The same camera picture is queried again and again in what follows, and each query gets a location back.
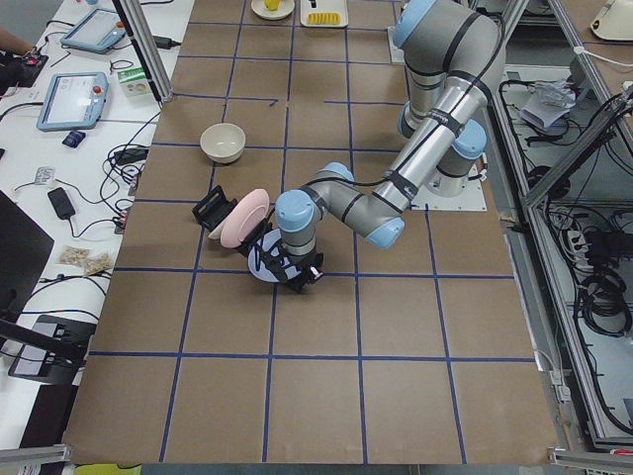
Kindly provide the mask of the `person forearm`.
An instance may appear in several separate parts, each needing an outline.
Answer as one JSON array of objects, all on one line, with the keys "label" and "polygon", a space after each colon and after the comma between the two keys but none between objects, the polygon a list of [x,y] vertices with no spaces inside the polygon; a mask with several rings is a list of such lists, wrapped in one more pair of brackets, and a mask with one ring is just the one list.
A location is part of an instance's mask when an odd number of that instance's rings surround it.
[{"label": "person forearm", "polygon": [[24,56],[34,49],[34,45],[0,28],[0,50],[12,55]]}]

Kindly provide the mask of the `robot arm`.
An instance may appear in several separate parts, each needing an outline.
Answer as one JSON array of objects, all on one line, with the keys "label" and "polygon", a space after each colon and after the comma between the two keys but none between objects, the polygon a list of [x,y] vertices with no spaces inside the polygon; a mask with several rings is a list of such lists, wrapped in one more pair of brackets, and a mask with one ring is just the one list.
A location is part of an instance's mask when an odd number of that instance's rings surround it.
[{"label": "robot arm", "polygon": [[394,44],[417,83],[400,118],[407,143],[383,177],[370,183],[369,194],[338,162],[281,194],[276,229],[251,245],[250,273],[295,289],[320,279],[316,227],[327,215],[374,246],[390,248],[405,229],[404,210],[499,86],[505,34],[504,20],[454,1],[407,2],[394,30]]}]

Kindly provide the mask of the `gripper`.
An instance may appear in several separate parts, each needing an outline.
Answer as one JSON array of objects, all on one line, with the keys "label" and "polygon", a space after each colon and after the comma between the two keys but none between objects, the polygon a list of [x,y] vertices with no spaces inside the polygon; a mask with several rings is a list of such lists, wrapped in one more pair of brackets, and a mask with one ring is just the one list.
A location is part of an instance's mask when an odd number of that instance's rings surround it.
[{"label": "gripper", "polygon": [[[270,272],[273,274],[275,279],[281,284],[287,285],[288,287],[304,287],[306,285],[309,285],[309,283],[306,280],[306,269],[311,264],[316,264],[318,268],[320,269],[321,254],[312,250],[307,255],[297,257],[294,255],[291,255],[286,249],[285,249],[285,253],[288,255],[290,261],[298,267],[298,269],[300,270],[300,274],[297,277],[288,281],[286,266],[283,264],[281,265],[273,264],[270,267]],[[259,247],[256,247],[253,250],[253,262],[254,262],[254,267],[256,271],[259,272],[262,267],[261,249]]]}]

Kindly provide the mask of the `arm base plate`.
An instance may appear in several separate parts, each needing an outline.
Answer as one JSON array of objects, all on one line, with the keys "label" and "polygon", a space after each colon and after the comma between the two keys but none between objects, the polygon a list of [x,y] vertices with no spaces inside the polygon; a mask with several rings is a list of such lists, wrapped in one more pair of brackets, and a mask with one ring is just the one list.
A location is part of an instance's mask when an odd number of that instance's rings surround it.
[{"label": "arm base plate", "polygon": [[438,165],[420,187],[410,207],[419,211],[485,212],[488,207],[477,160]]},{"label": "arm base plate", "polygon": [[404,65],[405,64],[404,52],[400,48],[398,48],[395,44],[395,27],[394,26],[390,26],[387,28],[387,36],[388,36],[391,63]]}]

